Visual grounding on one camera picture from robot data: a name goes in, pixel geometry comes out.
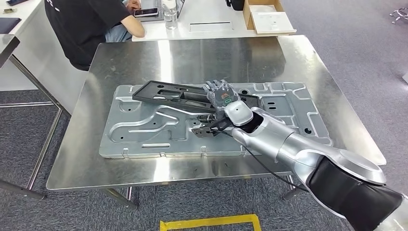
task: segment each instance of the black cable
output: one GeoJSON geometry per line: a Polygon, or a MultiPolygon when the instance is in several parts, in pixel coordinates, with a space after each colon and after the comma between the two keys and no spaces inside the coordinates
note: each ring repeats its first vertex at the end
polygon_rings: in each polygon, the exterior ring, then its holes
{"type": "MultiPolygon", "coordinates": [[[[225,134],[225,135],[227,135],[227,136],[229,136],[229,137],[234,138],[231,134],[229,134],[229,133],[227,133],[227,132],[220,131],[220,130],[216,130],[216,129],[211,129],[211,130],[212,130],[212,131],[219,132],[219,133],[222,133],[222,134],[225,134]]],[[[272,172],[271,170],[269,170],[269,168],[266,167],[247,147],[245,147],[244,145],[242,145],[242,147],[244,147],[244,148],[249,152],[249,154],[251,154],[252,157],[255,158],[255,160],[256,160],[262,167],[264,167],[264,169],[265,169],[266,171],[268,171],[270,174],[272,174],[274,177],[276,177],[276,178],[282,180],[283,182],[285,182],[285,183],[287,183],[287,184],[289,184],[289,185],[294,186],[295,188],[298,188],[298,189],[300,189],[300,190],[302,190],[302,191],[305,191],[305,192],[309,192],[309,191],[308,191],[307,189],[305,189],[304,187],[301,187],[301,186],[299,186],[299,185],[293,184],[292,182],[290,182],[290,181],[288,181],[288,180],[286,180],[286,179],[284,179],[284,178],[278,176],[276,173],[274,173],[274,172],[272,172]]]]}

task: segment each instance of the cardboard box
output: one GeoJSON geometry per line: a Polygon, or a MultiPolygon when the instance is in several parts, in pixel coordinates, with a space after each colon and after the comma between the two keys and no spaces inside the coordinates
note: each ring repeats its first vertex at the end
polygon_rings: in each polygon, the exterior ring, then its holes
{"type": "Polygon", "coordinates": [[[285,12],[280,0],[245,0],[242,13],[247,30],[255,30],[251,10],[249,9],[250,5],[274,5],[277,12],[285,12]]]}

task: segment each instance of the water bottle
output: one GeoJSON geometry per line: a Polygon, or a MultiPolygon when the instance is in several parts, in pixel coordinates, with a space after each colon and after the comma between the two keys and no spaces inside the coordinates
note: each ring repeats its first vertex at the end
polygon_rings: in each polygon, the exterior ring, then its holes
{"type": "Polygon", "coordinates": [[[177,28],[177,6],[176,0],[162,0],[164,18],[166,22],[166,28],[168,30],[174,30],[177,28]]]}

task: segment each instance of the yellow floor tape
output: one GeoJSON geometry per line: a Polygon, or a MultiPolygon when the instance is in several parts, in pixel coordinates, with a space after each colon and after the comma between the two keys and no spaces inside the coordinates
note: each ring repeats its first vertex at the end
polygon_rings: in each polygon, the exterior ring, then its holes
{"type": "Polygon", "coordinates": [[[201,226],[215,226],[215,225],[230,225],[251,222],[254,226],[254,231],[261,231],[258,216],[255,214],[239,215],[220,218],[206,218],[197,220],[180,220],[172,222],[160,221],[160,231],[189,229],[201,226]]]}

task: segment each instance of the robot forearm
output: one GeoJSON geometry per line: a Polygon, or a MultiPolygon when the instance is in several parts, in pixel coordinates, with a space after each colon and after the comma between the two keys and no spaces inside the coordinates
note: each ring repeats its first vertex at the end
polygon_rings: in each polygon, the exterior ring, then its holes
{"type": "Polygon", "coordinates": [[[225,109],[235,140],[290,167],[316,201],[357,231],[408,230],[407,198],[384,186],[382,170],[360,155],[296,134],[283,121],[236,101],[225,109]]]}

